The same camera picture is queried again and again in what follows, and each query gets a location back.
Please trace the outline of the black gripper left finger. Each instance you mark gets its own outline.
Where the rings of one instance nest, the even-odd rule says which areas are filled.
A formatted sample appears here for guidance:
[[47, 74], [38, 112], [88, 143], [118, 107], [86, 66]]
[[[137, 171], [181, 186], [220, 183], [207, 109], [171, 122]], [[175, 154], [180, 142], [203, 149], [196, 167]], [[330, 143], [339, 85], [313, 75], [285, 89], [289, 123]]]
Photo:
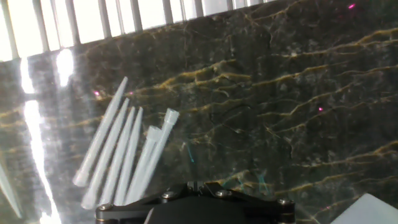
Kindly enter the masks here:
[[102, 204], [95, 210], [95, 223], [111, 224], [122, 223], [126, 220], [133, 220], [135, 222], [139, 219], [145, 219], [149, 212], [156, 206], [193, 196], [195, 192], [196, 182], [187, 182], [172, 185], [163, 192], [144, 197], [128, 205]]

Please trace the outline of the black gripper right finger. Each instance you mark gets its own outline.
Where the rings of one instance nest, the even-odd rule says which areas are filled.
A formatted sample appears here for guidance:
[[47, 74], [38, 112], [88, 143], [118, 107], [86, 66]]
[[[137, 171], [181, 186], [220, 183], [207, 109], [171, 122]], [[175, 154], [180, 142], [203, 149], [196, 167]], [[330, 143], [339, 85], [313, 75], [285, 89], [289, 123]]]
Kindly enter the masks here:
[[252, 220], [262, 218], [267, 223], [295, 223], [295, 203], [290, 199], [262, 200], [224, 188], [218, 182], [196, 182], [196, 191], [198, 196], [232, 203]]

